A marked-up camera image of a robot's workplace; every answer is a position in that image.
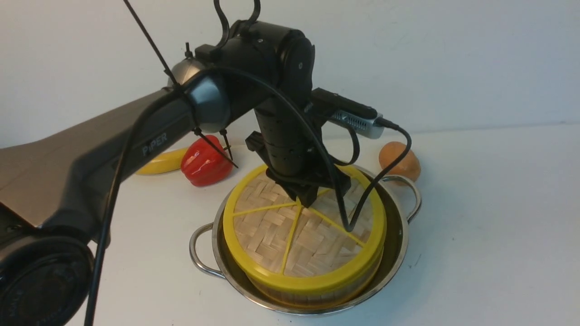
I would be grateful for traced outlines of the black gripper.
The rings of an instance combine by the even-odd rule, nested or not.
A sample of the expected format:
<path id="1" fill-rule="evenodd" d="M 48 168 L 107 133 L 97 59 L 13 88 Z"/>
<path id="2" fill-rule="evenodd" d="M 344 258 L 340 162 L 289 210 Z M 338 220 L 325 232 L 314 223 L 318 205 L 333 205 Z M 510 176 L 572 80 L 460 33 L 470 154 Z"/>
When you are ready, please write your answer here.
<path id="1" fill-rule="evenodd" d="M 335 189 L 322 154 L 286 105 L 270 97 L 254 112 L 260 131 L 253 131 L 245 144 L 267 165 L 267 177 L 291 200 L 309 207 L 319 188 Z"/>

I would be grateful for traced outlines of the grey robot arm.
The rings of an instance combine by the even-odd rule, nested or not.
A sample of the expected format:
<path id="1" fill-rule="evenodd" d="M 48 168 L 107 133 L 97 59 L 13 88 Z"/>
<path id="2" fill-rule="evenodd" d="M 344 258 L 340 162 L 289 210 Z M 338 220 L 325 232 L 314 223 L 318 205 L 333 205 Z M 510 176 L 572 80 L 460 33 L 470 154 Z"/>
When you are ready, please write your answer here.
<path id="1" fill-rule="evenodd" d="M 1 324 L 63 326 L 97 289 L 122 181 L 191 131 L 213 134 L 253 110 L 247 143 L 269 175 L 311 204 L 349 178 L 305 113 L 314 46 L 297 29 L 239 20 L 197 47 L 167 87 L 47 138 L 1 150 Z"/>

